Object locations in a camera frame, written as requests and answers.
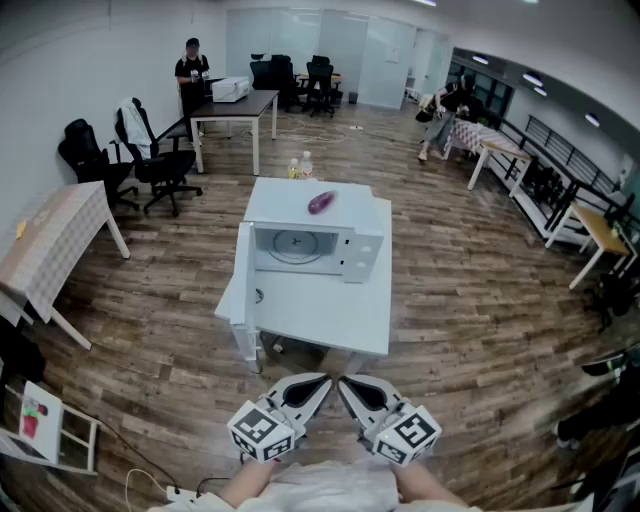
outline office chair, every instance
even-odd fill
[[[249,64],[253,73],[253,88],[256,91],[273,89],[271,83],[271,63],[255,61]]]
[[[118,187],[129,176],[133,163],[110,164],[107,150],[100,151],[93,128],[84,119],[69,123],[64,134],[64,140],[58,145],[58,153],[74,170],[78,183],[103,181],[109,206],[125,204],[137,211],[140,207],[136,203],[122,199],[129,192],[137,196],[137,187],[118,191]]]
[[[152,205],[160,201],[163,197],[169,196],[173,206],[171,213],[174,217],[177,217],[179,215],[178,208],[175,198],[173,197],[175,192],[195,191],[196,195],[202,195],[202,189],[200,187],[180,185],[181,182],[186,183],[185,175],[189,172],[189,169],[193,167],[196,160],[196,152],[173,151],[171,153],[158,153],[158,140],[151,131],[146,110],[142,108],[140,100],[137,98],[133,98],[133,104],[138,109],[147,133],[149,134],[149,138],[151,139],[151,158],[143,159],[137,146],[129,143],[127,132],[124,129],[121,109],[118,109],[116,133],[129,150],[129,153],[131,153],[131,156],[133,156],[136,178],[142,183],[151,184],[151,193],[155,197],[144,206],[144,213],[149,213],[149,208]]]
[[[322,55],[314,55],[311,58],[311,63],[320,64],[322,66],[328,66],[329,64],[331,64],[331,60],[329,60],[329,57],[323,57]]]
[[[305,88],[299,86],[293,77],[293,64],[291,59],[286,55],[274,57],[279,58],[270,62],[271,83],[274,89],[280,91],[280,98],[285,107],[285,112],[289,112],[291,105],[302,105],[300,96],[307,93]]]
[[[309,86],[307,88],[307,103],[302,109],[303,112],[309,108],[313,108],[311,117],[316,112],[335,113],[331,106],[331,76],[333,75],[333,66],[330,64],[313,64],[307,62],[307,71],[309,72]]]
[[[602,274],[599,288],[597,290],[590,288],[585,291],[591,295],[593,302],[584,306],[584,310],[600,313],[602,326],[598,329],[598,334],[613,324],[609,309],[615,316],[627,314],[636,296],[640,293],[640,283],[634,281],[629,272],[626,272],[622,277],[615,274]]]

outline purple object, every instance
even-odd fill
[[[329,208],[335,198],[335,191],[330,190],[329,192],[323,192],[319,196],[316,196],[311,201],[309,201],[309,206],[307,207],[307,209],[309,210],[309,213],[311,215],[317,215]]]

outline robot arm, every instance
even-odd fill
[[[338,393],[370,451],[398,466],[408,466],[442,433],[424,406],[411,405],[386,380],[345,375],[338,379]]]
[[[324,373],[280,379],[257,402],[247,400],[229,420],[231,440],[260,463],[293,450],[331,391],[331,383]]]

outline checkered tablecloth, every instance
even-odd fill
[[[478,123],[471,123],[456,119],[453,129],[449,133],[449,138],[445,144],[445,155],[449,154],[449,150],[453,144],[453,137],[462,142],[467,149],[473,153],[479,153],[481,145],[490,145],[492,151],[506,153],[515,158],[530,160],[529,155],[524,153],[512,140],[501,133],[487,128]]]
[[[82,253],[110,215],[101,181],[63,187],[36,199],[0,241],[0,286],[26,297],[40,317],[51,319],[53,302]]]

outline wooden table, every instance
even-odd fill
[[[307,73],[306,71],[298,73],[298,76],[303,80],[309,80],[309,73]],[[342,75],[331,75],[331,80],[337,82],[338,80],[344,80],[344,77]]]
[[[109,210],[102,181],[63,187],[38,203],[27,205],[20,217],[27,224],[19,239],[15,224],[0,238],[0,290],[29,300],[44,322],[53,319],[88,350],[91,343],[56,311],[53,302],[105,222],[123,258],[129,258],[129,249]]]
[[[480,153],[480,158],[478,159],[478,163],[473,170],[473,174],[471,175],[471,179],[469,180],[469,184],[467,185],[467,190],[473,189],[474,185],[476,184],[476,180],[480,175],[480,171],[482,171],[482,167],[484,166],[487,158],[489,158],[491,153],[500,153],[510,158],[517,158],[518,160],[522,160],[525,163],[525,168],[520,171],[518,179],[516,180],[513,187],[511,187],[509,197],[513,197],[518,191],[520,183],[522,183],[525,174],[527,174],[527,171],[529,170],[529,165],[531,165],[531,157],[503,134],[492,130],[491,128],[487,128],[486,126],[483,126],[481,124],[471,123],[469,121],[458,119],[455,121],[453,130],[451,130],[451,132],[452,133],[449,135],[449,140],[445,145],[445,158],[449,157],[449,151],[451,150],[451,146],[453,145],[454,136],[473,153]]]
[[[621,260],[624,260],[624,258],[629,256],[630,253],[629,250],[625,247],[624,243],[622,243],[620,238],[614,237],[611,234],[611,228],[609,227],[607,220],[602,215],[599,215],[594,211],[589,210],[588,208],[580,206],[575,202],[571,203],[571,206],[567,208],[567,211],[562,217],[562,220],[556,227],[555,231],[552,233],[549,240],[547,240],[547,243],[545,244],[546,248],[551,247],[551,244],[553,244],[554,240],[558,236],[558,233],[567,223],[571,215],[576,217],[589,232],[589,238],[587,238],[586,242],[583,244],[580,252],[583,252],[586,249],[591,240],[594,240],[598,245],[598,250],[591,257],[589,263],[587,263],[585,267],[580,271],[580,273],[576,276],[576,278],[571,281],[569,288],[573,290],[578,285],[578,283],[582,281],[584,276],[587,275],[587,272],[589,272],[589,270],[591,270],[597,263],[597,261],[600,259],[600,256],[602,256],[605,252],[610,252],[612,254],[622,256]]]
[[[193,147],[196,151],[198,172],[204,172],[202,165],[202,148],[200,147],[199,121],[250,121],[253,133],[253,174],[260,174],[260,134],[258,121],[269,105],[273,104],[273,118],[271,121],[271,138],[276,140],[276,124],[278,122],[278,92],[271,90],[250,91],[247,96],[235,103],[211,102],[203,105],[189,116],[191,132],[193,133]]]
[[[345,283],[339,276],[293,272],[255,272],[256,288],[264,300],[255,305],[255,328],[300,341],[346,350],[351,354],[345,373],[356,373],[370,357],[389,352],[391,324],[391,201],[375,200],[384,241],[369,279]],[[231,278],[215,316],[234,331],[233,295],[241,279]],[[259,371],[255,347],[236,336],[243,358]]]

